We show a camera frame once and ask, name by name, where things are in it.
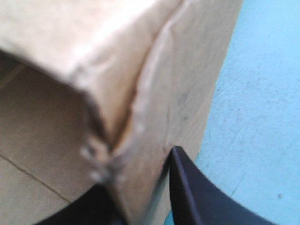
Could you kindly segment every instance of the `brown cardboard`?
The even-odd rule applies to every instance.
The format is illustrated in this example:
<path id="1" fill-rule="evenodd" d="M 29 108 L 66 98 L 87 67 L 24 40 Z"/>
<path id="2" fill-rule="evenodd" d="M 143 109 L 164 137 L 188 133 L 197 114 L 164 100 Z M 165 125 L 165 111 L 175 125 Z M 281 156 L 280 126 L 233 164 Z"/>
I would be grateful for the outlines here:
<path id="1" fill-rule="evenodd" d="M 241 0 L 1 2 L 0 48 L 82 93 L 95 177 L 130 224 L 158 196 L 144 222 L 162 224 L 158 179 L 173 145 L 199 151 Z"/>

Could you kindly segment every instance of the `crease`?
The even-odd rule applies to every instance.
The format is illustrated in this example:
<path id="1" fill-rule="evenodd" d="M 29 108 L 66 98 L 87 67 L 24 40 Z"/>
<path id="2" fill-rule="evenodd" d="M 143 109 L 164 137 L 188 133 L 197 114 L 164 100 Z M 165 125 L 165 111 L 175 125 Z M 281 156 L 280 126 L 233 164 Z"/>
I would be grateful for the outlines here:
<path id="1" fill-rule="evenodd" d="M 218 97 L 224 95 L 228 90 L 230 90 L 230 88 L 232 88 L 232 87 L 236 84 L 237 81 L 239 81 L 240 78 L 241 78 L 241 77 L 239 77 L 238 79 L 236 79 L 235 82 L 233 82 L 233 83 L 232 83 L 228 88 L 226 88 L 221 94 L 219 94 L 218 96 L 215 96 L 212 100 L 215 100 L 215 99 L 217 99 Z"/>
<path id="2" fill-rule="evenodd" d="M 234 190 L 232 191 L 230 197 L 232 197 L 232 196 L 235 194 L 235 192 L 238 190 L 238 187 L 239 187 L 240 183 L 243 181 L 244 177 L 245 177 L 245 174 L 243 174 L 243 176 L 241 177 L 240 181 L 239 181 L 239 182 L 237 183 L 237 185 L 235 186 L 235 188 L 234 188 Z"/>
<path id="3" fill-rule="evenodd" d="M 5 88 L 5 86 L 11 82 L 20 72 L 26 68 L 23 64 L 18 64 L 13 70 L 5 74 L 2 79 L 0 78 L 0 90 Z"/>
<path id="4" fill-rule="evenodd" d="M 139 79 L 141 77 L 141 74 L 143 73 L 143 70 L 146 66 L 146 64 L 148 63 L 148 58 L 149 58 L 149 55 L 150 53 L 153 51 L 153 49 L 156 47 L 157 45 L 157 40 L 160 39 L 160 36 L 162 35 L 162 33 L 164 32 L 164 29 L 165 27 L 168 25 L 168 23 L 172 20 L 172 18 L 175 16 L 174 14 L 177 13 L 177 11 L 182 7 L 182 4 L 184 4 L 185 0 L 181 0 L 179 2 L 179 4 L 174 8 L 174 10 L 172 12 L 170 12 L 169 16 L 167 17 L 167 19 L 162 23 L 161 27 L 158 29 L 157 31 L 157 34 L 156 36 L 153 38 L 153 42 L 150 46 L 150 48 L 147 50 L 147 53 L 145 54 L 144 56 L 144 59 L 143 59 L 143 63 L 139 69 L 139 72 L 135 78 L 135 89 L 133 90 L 133 93 L 132 93 L 132 97 L 130 98 L 129 100 L 129 103 L 128 103 L 128 112 L 127 112 L 127 115 L 124 119 L 124 123 L 123 123 L 123 126 L 122 128 L 120 129 L 119 131 L 119 135 L 118 137 L 115 139 L 113 145 L 112 145 L 112 149 L 115 149 L 116 146 L 118 146 L 120 144 L 120 141 L 123 139 L 123 135 L 124 133 L 126 132 L 126 127 L 129 126 L 129 123 L 131 121 L 131 116 L 132 116 L 132 105 L 136 99 L 136 96 L 138 95 L 138 88 L 137 88 L 137 85 L 138 85 L 138 82 L 139 82 Z M 170 104 L 168 106 L 168 110 L 167 110 L 167 119 L 169 120 L 170 119 Z"/>
<path id="5" fill-rule="evenodd" d="M 39 184 L 41 184 L 42 186 L 44 186 L 45 188 L 49 189 L 50 191 L 52 191 L 55 195 L 57 195 L 60 199 L 64 200 L 66 203 L 71 203 L 71 201 L 67 198 L 65 198 L 64 196 L 62 196 L 58 191 L 56 191 L 54 188 L 50 187 L 49 185 L 47 185 L 45 182 L 41 181 L 39 178 L 37 178 L 36 176 L 32 175 L 31 173 L 27 172 L 26 170 L 24 170 L 23 168 L 21 168 L 19 165 L 17 165 L 14 161 L 12 161 L 11 159 L 9 159 L 8 157 L 4 156 L 3 154 L 0 153 L 0 158 L 2 158 L 3 160 L 5 160 L 6 162 L 10 163 L 13 167 L 15 167 L 18 171 L 28 175 L 29 177 L 31 177 L 33 180 L 37 181 Z"/>
<path id="6" fill-rule="evenodd" d="M 231 151 L 233 151 L 233 148 L 234 148 L 234 146 L 235 146 L 235 144 L 236 144 L 236 142 L 237 142 L 237 140 L 238 140 L 238 138 L 239 138 L 241 132 L 246 128 L 246 126 L 247 126 L 247 125 L 244 125 L 244 126 L 239 130 L 239 132 L 237 133 L 237 135 L 235 136 L 234 141 L 233 141 L 232 146 L 231 146 Z"/>

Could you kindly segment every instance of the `blue floor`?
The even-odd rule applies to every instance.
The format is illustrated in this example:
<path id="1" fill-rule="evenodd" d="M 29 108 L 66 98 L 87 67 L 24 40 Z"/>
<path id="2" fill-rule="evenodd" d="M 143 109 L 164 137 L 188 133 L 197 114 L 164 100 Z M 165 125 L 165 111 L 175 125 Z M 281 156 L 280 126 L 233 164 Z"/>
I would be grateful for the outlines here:
<path id="1" fill-rule="evenodd" d="M 248 209 L 300 225 L 299 0 L 244 1 L 196 164 Z"/>

